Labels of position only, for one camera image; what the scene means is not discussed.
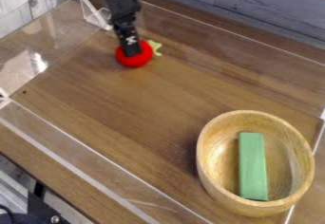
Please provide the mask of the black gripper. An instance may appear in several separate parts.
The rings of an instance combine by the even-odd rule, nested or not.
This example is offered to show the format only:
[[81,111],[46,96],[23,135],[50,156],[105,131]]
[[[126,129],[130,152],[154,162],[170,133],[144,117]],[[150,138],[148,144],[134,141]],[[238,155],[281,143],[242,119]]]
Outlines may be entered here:
[[142,52],[138,30],[134,25],[141,12],[140,0],[103,0],[111,13],[110,23],[119,40],[122,51],[127,57],[134,57]]

